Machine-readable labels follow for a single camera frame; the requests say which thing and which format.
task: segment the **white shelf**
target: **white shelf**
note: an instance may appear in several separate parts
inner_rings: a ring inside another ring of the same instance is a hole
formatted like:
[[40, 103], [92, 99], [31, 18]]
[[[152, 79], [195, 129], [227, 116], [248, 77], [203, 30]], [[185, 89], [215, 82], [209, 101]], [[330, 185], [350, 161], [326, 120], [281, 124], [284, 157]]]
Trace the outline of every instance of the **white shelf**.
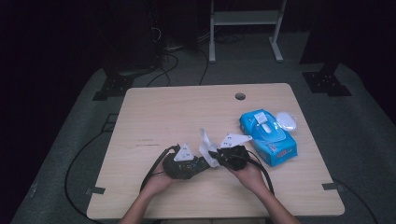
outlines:
[[214, 13], [214, 25], [276, 24], [278, 10], [269, 11], [218, 11]]

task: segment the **black strap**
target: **black strap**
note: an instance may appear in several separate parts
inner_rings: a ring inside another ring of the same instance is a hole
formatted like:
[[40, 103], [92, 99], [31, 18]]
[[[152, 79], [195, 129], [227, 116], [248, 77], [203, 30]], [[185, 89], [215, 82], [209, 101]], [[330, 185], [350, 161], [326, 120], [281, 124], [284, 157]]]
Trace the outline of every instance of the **black strap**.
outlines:
[[149, 169], [146, 177], [143, 179], [142, 185], [140, 186], [140, 191], [146, 186], [147, 182], [152, 176], [152, 173], [154, 172], [155, 168], [157, 168], [157, 165], [161, 162], [161, 160], [168, 154], [168, 152], [173, 149], [175, 152], [178, 152], [180, 150], [180, 146], [172, 146], [167, 148], [166, 150], [163, 151], [163, 153], [160, 155], [160, 157], [154, 162], [154, 164], [151, 166], [151, 169]]

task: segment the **wet wipes package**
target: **wet wipes package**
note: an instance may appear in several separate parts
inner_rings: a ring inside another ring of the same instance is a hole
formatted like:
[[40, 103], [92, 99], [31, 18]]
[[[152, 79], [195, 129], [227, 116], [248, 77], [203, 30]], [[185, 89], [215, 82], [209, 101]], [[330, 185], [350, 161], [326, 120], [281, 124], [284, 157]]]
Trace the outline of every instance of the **wet wipes package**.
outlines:
[[270, 166], [297, 156], [297, 144], [289, 134], [296, 128], [294, 120], [285, 112], [276, 117], [260, 109], [243, 114], [239, 120], [241, 130], [252, 137], [250, 142]]

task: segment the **white metal stand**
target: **white metal stand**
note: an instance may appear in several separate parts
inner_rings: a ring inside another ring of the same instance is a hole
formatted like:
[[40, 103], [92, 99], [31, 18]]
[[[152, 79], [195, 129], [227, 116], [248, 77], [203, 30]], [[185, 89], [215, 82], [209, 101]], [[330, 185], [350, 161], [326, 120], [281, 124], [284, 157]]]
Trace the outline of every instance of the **white metal stand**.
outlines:
[[280, 10], [267, 11], [215, 11], [215, 0], [211, 1], [210, 11], [210, 42], [209, 42], [209, 61], [216, 61], [215, 52], [215, 25], [275, 25], [274, 36], [269, 38], [271, 47], [278, 63], [283, 62], [282, 54], [277, 46], [280, 25], [282, 23], [287, 0], [283, 0]]

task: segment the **shelf leg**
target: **shelf leg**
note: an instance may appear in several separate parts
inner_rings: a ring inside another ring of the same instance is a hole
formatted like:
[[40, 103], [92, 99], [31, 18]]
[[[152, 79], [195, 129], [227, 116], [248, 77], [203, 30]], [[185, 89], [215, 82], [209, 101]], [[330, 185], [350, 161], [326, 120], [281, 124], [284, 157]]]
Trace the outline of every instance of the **shelf leg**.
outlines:
[[282, 6], [281, 6], [281, 8], [279, 10], [279, 13], [277, 14], [277, 20], [276, 20], [276, 27], [275, 27], [275, 30], [274, 30], [274, 36], [270, 37], [271, 47], [272, 47], [273, 52], [275, 54], [277, 63], [282, 63], [283, 62], [283, 57], [282, 57], [282, 54], [280, 53], [280, 50], [279, 50], [279, 47], [277, 46], [276, 41], [277, 41], [277, 38], [279, 36], [279, 30], [280, 30], [280, 25], [282, 24], [283, 14], [285, 13], [286, 2], [287, 2], [287, 0], [283, 0], [283, 2], [282, 2]]
[[209, 62], [214, 63], [216, 61], [215, 52], [215, 3], [214, 0], [211, 1], [210, 8], [210, 40], [209, 40]]

